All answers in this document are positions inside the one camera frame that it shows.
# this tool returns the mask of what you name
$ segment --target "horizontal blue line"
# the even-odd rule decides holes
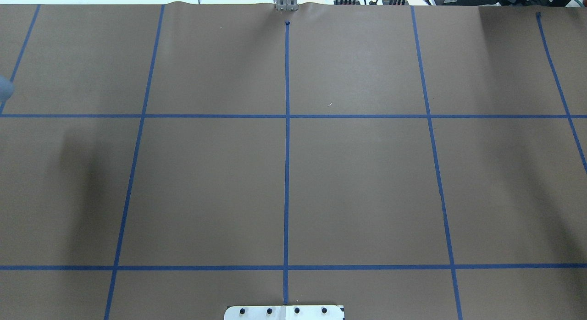
[[[0,265],[0,270],[113,270],[92,265]],[[587,268],[587,263],[415,264],[415,265],[289,265],[288,270],[491,270],[512,268]],[[283,270],[283,265],[120,265],[117,270]]]
[[[145,118],[227,118],[227,119],[285,119],[287,115],[264,114],[145,114]],[[1,114],[5,118],[141,118],[141,114]],[[426,115],[426,114],[300,114],[291,119],[568,119],[567,115]],[[573,119],[587,119],[587,115],[571,115]]]

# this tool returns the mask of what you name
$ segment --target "white bracket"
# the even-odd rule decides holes
[[[297,11],[298,0],[275,0],[275,8],[278,11]]]
[[[279,305],[229,307],[224,320],[344,320],[344,306]]]

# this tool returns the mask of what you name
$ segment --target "vertical blue line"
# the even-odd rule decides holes
[[[157,47],[159,46],[159,36],[161,34],[161,24],[163,23],[163,13],[165,12],[165,5],[161,5],[159,13],[159,22],[157,23],[157,34],[155,35],[155,45],[153,46],[153,55],[151,57],[151,67],[149,68],[149,78],[147,79],[147,86],[145,88],[145,97],[143,100],[143,110],[141,111],[141,120],[138,124],[137,141],[134,145],[133,163],[130,167],[130,177],[128,178],[128,188],[126,190],[126,199],[124,200],[124,210],[122,212],[122,220],[120,222],[120,231],[118,234],[118,243],[116,243],[116,254],[114,259],[114,266],[112,269],[111,285],[108,291],[108,299],[106,300],[106,308],[104,312],[104,319],[108,320],[110,317],[110,309],[112,305],[112,297],[114,296],[114,288],[116,283],[116,274],[118,272],[118,264],[120,261],[120,249],[122,249],[122,240],[124,237],[124,228],[126,226],[126,217],[128,215],[128,205],[130,204],[130,194],[133,188],[134,172],[137,166],[138,150],[141,145],[141,138],[143,136],[143,126],[145,121],[145,114],[147,113],[147,104],[149,103],[149,90],[151,88],[151,80],[153,78],[153,69],[155,68],[155,58],[157,57]]]
[[[550,56],[550,51],[548,50],[547,39],[544,36],[543,30],[543,22],[542,22],[542,13],[539,11],[536,13],[536,21],[538,22],[538,29],[540,30],[540,37],[543,39],[544,45],[544,52],[547,54],[548,63],[551,67],[552,76],[554,76],[554,81],[556,82],[556,88],[558,88],[558,94],[560,95],[560,101],[562,101],[562,105],[565,108],[566,119],[569,121],[570,130],[573,132],[573,138],[575,138],[575,143],[577,144],[577,150],[579,151],[579,156],[581,157],[581,162],[583,162],[583,168],[585,169],[585,173],[587,173],[587,161],[585,161],[585,154],[583,153],[583,148],[581,147],[581,143],[579,142],[579,137],[577,136],[577,131],[575,130],[575,124],[573,123],[573,119],[570,115],[569,107],[566,104],[565,95],[562,92],[562,87],[560,86],[560,81],[558,80],[558,74],[556,74],[556,69],[554,67],[554,63],[552,63],[552,58]]]
[[[436,169],[436,182],[438,184],[438,193],[440,194],[440,204],[442,205],[442,214],[444,220],[444,234],[446,236],[446,245],[449,252],[449,261],[451,265],[451,276],[453,277],[454,299],[457,305],[457,316],[463,320],[461,311],[461,297],[459,294],[459,283],[457,281],[457,270],[454,267],[453,243],[450,238],[449,216],[446,213],[446,203],[444,201],[444,190],[442,187],[442,178],[440,176],[440,165],[438,164],[438,152],[436,151],[436,140],[434,138],[434,127],[432,127],[432,116],[430,114],[430,103],[428,101],[428,90],[426,88],[426,78],[424,77],[424,65],[422,63],[422,53],[420,51],[420,40],[418,38],[418,27],[415,21],[414,7],[411,6],[411,21],[414,26],[415,50],[418,54],[418,65],[420,66],[420,79],[422,82],[422,92],[424,94],[424,105],[426,106],[426,115],[428,116],[428,131],[430,132],[430,143],[432,144],[432,156],[434,157],[434,168]]]
[[[289,24],[285,21],[285,200],[283,202],[283,303],[288,303],[289,282]]]
[[[10,82],[14,82],[14,78],[17,77],[18,67],[21,65],[22,56],[25,54],[25,49],[27,48],[27,44],[29,43],[29,38],[31,38],[31,33],[33,32],[33,27],[35,26],[36,18],[39,15],[39,10],[40,5],[37,5],[35,9],[35,14],[33,15],[33,19],[31,20],[31,25],[29,25],[29,30],[27,31],[27,36],[25,37],[25,41],[22,43],[21,52],[18,53],[17,63],[14,65],[14,69],[12,70]],[[6,102],[3,102],[0,105],[0,115],[2,115],[2,111],[4,111],[4,105],[6,105]]]

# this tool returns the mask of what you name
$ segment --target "blue grid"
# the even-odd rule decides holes
[[[15,80],[17,75],[18,67],[21,63],[21,59],[24,55],[27,43],[31,36],[35,21],[39,14],[40,5],[37,5],[35,13],[31,20],[27,35],[21,47],[17,62],[10,78],[11,82]],[[151,58],[151,66],[149,69],[149,78],[147,80],[147,86],[145,88],[145,95],[143,101],[143,109],[141,114],[4,114],[4,104],[0,106],[0,117],[2,118],[140,118],[138,127],[137,140],[134,149],[134,156],[132,167],[130,171],[130,177],[128,180],[128,188],[126,193],[126,199],[124,202],[124,209],[122,214],[122,220],[120,223],[119,238],[116,247],[115,261],[112,266],[92,266],[92,265],[0,265],[0,270],[106,270],[111,271],[111,284],[108,293],[107,304],[105,308],[105,320],[109,318],[111,303],[115,292],[116,275],[117,272],[122,270],[188,270],[188,271],[215,271],[215,270],[279,270],[283,272],[283,302],[288,302],[288,271],[289,270],[450,270],[453,280],[453,290],[455,297],[455,305],[457,309],[457,316],[459,320],[462,320],[463,315],[461,312],[460,296],[459,296],[459,285],[457,281],[457,270],[482,270],[482,269],[530,269],[530,268],[587,268],[587,263],[518,263],[518,264],[455,264],[453,249],[449,230],[449,219],[446,210],[446,203],[444,201],[444,191],[442,185],[442,176],[440,170],[440,164],[438,162],[438,154],[436,151],[436,141],[434,139],[434,128],[432,126],[432,119],[567,119],[570,125],[571,132],[574,136],[579,157],[583,163],[583,168],[587,172],[587,162],[585,155],[579,142],[573,119],[587,119],[587,115],[571,115],[562,87],[556,74],[556,69],[548,49],[547,41],[544,35],[541,13],[537,13],[537,26],[540,31],[540,35],[543,41],[545,54],[551,71],[556,82],[560,94],[560,100],[565,109],[565,115],[434,115],[430,112],[430,104],[428,102],[428,94],[426,88],[426,78],[423,68],[423,60],[420,51],[420,41],[418,38],[417,21],[415,17],[415,10],[411,7],[411,18],[413,23],[415,47],[418,57],[418,63],[420,68],[420,77],[422,92],[424,95],[424,103],[426,107],[425,115],[292,115],[289,109],[289,28],[290,22],[285,21],[285,115],[207,115],[207,114],[147,114],[147,104],[149,102],[149,91],[151,86],[151,80],[153,78],[153,69],[155,67],[155,59],[157,56],[157,46],[159,44],[159,36],[161,33],[161,26],[163,23],[165,5],[161,5],[159,22],[157,24],[157,33],[155,36],[155,45],[153,47],[153,55]],[[147,118],[252,118],[252,119],[285,119],[285,191],[284,191],[284,220],[283,220],[283,265],[234,265],[234,266],[128,266],[119,265],[120,251],[122,248],[122,242],[124,237],[124,228],[126,226],[126,217],[128,214],[128,205],[130,203],[130,197],[132,194],[132,186],[134,181],[134,172],[136,169],[136,163],[138,160],[138,152],[140,148],[141,136],[143,132],[144,121]],[[290,136],[290,120],[291,119],[375,119],[375,118],[389,118],[389,119],[426,119],[428,123],[428,130],[430,133],[430,142],[432,147],[432,156],[434,157],[434,167],[436,170],[436,178],[438,183],[438,192],[441,199],[441,208],[443,212],[444,229],[446,235],[447,252],[449,254],[449,264],[432,264],[432,265],[289,265],[288,255],[288,243],[289,243],[289,136]]]

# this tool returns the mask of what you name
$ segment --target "light blue ball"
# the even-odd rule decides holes
[[[0,75],[0,103],[6,102],[14,93],[14,84]]]

